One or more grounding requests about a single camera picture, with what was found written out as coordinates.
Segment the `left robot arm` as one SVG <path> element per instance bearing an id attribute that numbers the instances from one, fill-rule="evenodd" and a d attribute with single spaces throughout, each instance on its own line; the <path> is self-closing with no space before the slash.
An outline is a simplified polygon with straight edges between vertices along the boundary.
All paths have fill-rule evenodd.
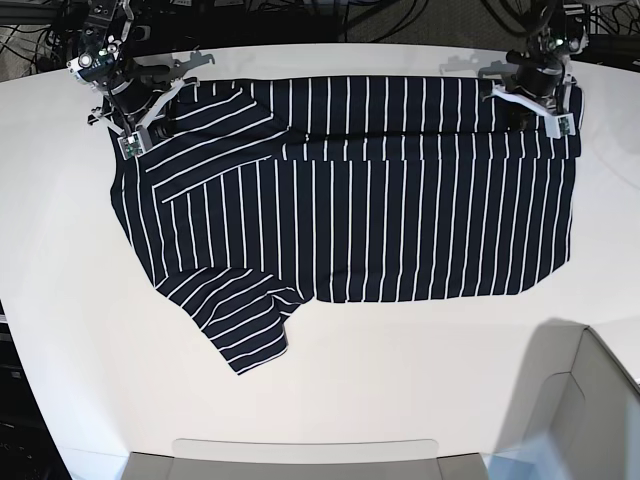
<path id="1" fill-rule="evenodd" d="M 539 122 L 548 138 L 562 139 L 576 133 L 570 97 L 577 81 L 571 57 L 582 53 L 588 36 L 580 15 L 569 14 L 562 1 L 539 2 L 532 11 L 538 18 L 526 51 L 507 53 L 507 62 L 517 70 L 501 98 L 513 104 L 513 121 L 520 129 Z"/>

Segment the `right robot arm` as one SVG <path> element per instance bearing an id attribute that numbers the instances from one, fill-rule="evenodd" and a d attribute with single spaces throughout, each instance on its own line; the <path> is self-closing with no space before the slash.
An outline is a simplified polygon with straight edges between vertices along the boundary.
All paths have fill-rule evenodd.
<path id="1" fill-rule="evenodd" d="M 137 1 L 90 1 L 80 28 L 77 54 L 67 62 L 75 79 L 103 96 L 87 123 L 102 122 L 127 138 L 136 132 L 170 136 L 173 85 L 167 65 L 142 65 L 128 52 L 136 30 Z"/>

